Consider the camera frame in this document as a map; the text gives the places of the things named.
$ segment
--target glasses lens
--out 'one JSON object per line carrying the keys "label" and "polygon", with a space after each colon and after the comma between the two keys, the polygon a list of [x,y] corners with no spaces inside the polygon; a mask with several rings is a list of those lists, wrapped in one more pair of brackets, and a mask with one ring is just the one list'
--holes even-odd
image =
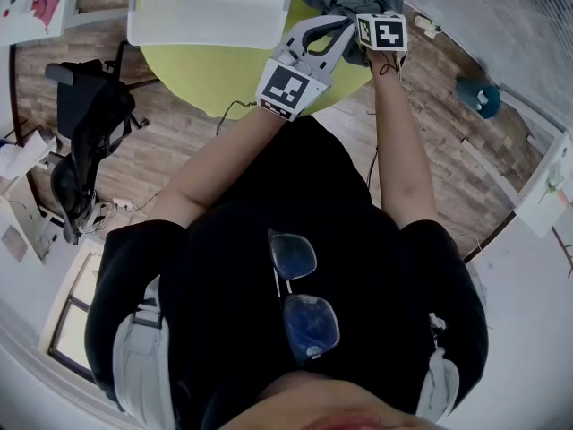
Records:
{"label": "glasses lens", "polygon": [[285,302],[284,317],[286,334],[299,362],[319,357],[340,340],[337,317],[326,299],[291,295]]}
{"label": "glasses lens", "polygon": [[316,269],[316,254],[311,243],[304,237],[273,233],[269,241],[272,261],[283,279],[299,279]]}

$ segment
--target eyeglasses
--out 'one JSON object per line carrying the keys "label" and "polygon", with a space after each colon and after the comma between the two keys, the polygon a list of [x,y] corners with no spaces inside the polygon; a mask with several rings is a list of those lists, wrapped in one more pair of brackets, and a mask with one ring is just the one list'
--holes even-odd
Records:
{"label": "eyeglasses", "polygon": [[296,295],[291,289],[292,280],[316,270],[316,253],[311,243],[296,234],[269,230],[269,249],[288,342],[296,363],[303,367],[309,358],[318,358],[337,346],[338,320],[326,299]]}

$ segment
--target white shoulder strap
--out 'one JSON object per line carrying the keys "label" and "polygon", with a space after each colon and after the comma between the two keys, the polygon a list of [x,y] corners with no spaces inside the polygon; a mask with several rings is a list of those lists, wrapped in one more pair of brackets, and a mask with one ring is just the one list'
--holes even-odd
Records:
{"label": "white shoulder strap", "polygon": [[125,317],[114,341],[115,394],[122,408],[148,430],[175,430],[168,355],[169,327],[161,317],[159,277],[138,311]]}
{"label": "white shoulder strap", "polygon": [[[446,323],[430,314],[434,328],[446,329]],[[454,408],[459,392],[459,372],[456,365],[444,358],[446,350],[438,347],[430,357],[429,371],[423,380],[422,392],[415,414],[433,423],[440,422]]]}

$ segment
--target teal object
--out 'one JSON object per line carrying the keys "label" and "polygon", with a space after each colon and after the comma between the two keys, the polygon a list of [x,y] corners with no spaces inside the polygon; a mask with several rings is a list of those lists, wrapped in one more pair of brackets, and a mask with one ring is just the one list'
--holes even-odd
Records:
{"label": "teal object", "polygon": [[[477,96],[481,90],[489,101],[482,105],[482,109],[479,110],[477,106],[480,105],[480,101]],[[460,78],[456,84],[456,94],[462,102],[475,110],[483,119],[494,117],[500,110],[500,92],[488,83]]]}

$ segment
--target wooden floor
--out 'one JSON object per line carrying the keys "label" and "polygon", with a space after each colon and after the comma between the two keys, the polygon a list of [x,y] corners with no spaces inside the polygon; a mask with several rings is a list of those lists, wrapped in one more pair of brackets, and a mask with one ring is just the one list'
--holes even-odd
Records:
{"label": "wooden floor", "polygon": [[[79,0],[83,11],[126,5],[127,0]],[[429,40],[413,23],[409,27],[410,52],[404,85],[432,162],[442,222],[456,237],[462,254],[467,254],[475,248],[475,239],[463,235],[484,240],[506,218],[512,206],[462,148],[461,141],[467,138],[517,190],[531,176],[541,155],[526,141],[526,127],[511,108],[504,106],[494,119],[484,121],[457,100],[455,84],[459,75],[483,77],[466,53],[443,35]],[[28,119],[24,132],[35,125],[56,130],[56,86],[43,76],[46,64],[113,59],[119,41],[124,38],[125,22],[108,21],[68,30],[58,39],[18,46],[16,93],[20,118]],[[126,53],[123,72],[126,83],[153,74],[136,48]],[[218,120],[183,102],[162,84],[136,90],[133,95],[138,114],[147,117],[151,125],[135,132],[112,157],[102,162],[96,188],[103,199],[125,198],[142,206],[194,152],[215,136]],[[374,95],[369,83],[334,107],[316,114],[344,143],[364,177],[376,147],[373,111]],[[35,168],[33,177],[42,203],[55,210],[49,171]],[[375,171],[372,198],[379,205],[377,177]],[[152,202],[143,211],[149,211],[151,205]]]}

